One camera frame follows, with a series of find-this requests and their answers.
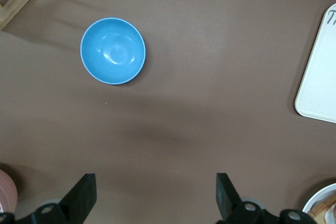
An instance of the brown table surface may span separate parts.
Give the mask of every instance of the brown table surface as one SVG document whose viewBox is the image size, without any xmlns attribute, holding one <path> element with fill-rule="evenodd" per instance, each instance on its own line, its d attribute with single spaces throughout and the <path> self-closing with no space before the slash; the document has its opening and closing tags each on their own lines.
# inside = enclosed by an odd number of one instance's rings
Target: brown table surface
<svg viewBox="0 0 336 224">
<path fill-rule="evenodd" d="M 336 0 L 30 0 L 0 34 L 1 162 L 18 217 L 96 173 L 86 223 L 215 223 L 217 172 L 277 215 L 336 177 L 336 125 L 294 100 Z M 81 36 L 120 17 L 147 58 L 131 82 L 85 70 Z"/>
</svg>

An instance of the plastic bowl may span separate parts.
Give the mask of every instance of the plastic bowl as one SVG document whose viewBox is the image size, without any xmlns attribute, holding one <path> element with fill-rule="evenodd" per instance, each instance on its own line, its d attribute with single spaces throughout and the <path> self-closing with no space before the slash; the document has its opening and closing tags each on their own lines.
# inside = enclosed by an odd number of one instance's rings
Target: plastic bowl
<svg viewBox="0 0 336 224">
<path fill-rule="evenodd" d="M 14 212 L 16 204 L 17 190 L 15 183 L 7 173 L 0 170 L 0 213 Z"/>
<path fill-rule="evenodd" d="M 132 80 L 145 62 L 145 43 L 139 31 L 120 18 L 103 18 L 85 31 L 80 55 L 86 70 L 107 84 Z"/>
<path fill-rule="evenodd" d="M 305 204 L 303 207 L 302 212 L 307 213 L 310 211 L 315 205 L 318 203 L 324 201 L 326 198 L 331 196 L 332 194 L 336 193 L 336 183 L 331 184 L 329 186 L 326 186 L 325 188 L 319 190 L 317 193 L 315 193 Z"/>
</svg>

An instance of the pink bowl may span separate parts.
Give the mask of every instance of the pink bowl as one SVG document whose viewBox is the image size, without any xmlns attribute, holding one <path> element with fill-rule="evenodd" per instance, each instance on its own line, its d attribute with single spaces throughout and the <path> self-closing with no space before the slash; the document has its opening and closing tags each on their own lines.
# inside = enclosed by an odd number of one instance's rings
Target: pink bowl
<svg viewBox="0 0 336 224">
<path fill-rule="evenodd" d="M 14 181 L 0 170 L 0 212 L 14 212 L 17 204 L 17 190 Z"/>
</svg>

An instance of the metal bolt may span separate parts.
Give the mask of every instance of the metal bolt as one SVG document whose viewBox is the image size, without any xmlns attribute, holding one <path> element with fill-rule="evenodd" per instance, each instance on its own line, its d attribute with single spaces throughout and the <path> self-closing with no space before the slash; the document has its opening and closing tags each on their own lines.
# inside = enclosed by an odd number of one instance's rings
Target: metal bolt
<svg viewBox="0 0 336 224">
<path fill-rule="evenodd" d="M 51 207 L 45 207 L 44 209 L 42 209 L 41 214 L 47 214 L 49 212 L 51 212 L 52 210 L 52 206 Z"/>
<path fill-rule="evenodd" d="M 255 207 L 255 205 L 253 205 L 251 203 L 246 203 L 245 204 L 245 209 L 248 210 L 248 211 L 255 211 L 256 207 Z"/>
<path fill-rule="evenodd" d="M 297 214 L 296 212 L 289 212 L 288 213 L 289 218 L 291 218 L 292 220 L 301 220 L 301 217 L 299 216 L 299 214 Z"/>
</svg>

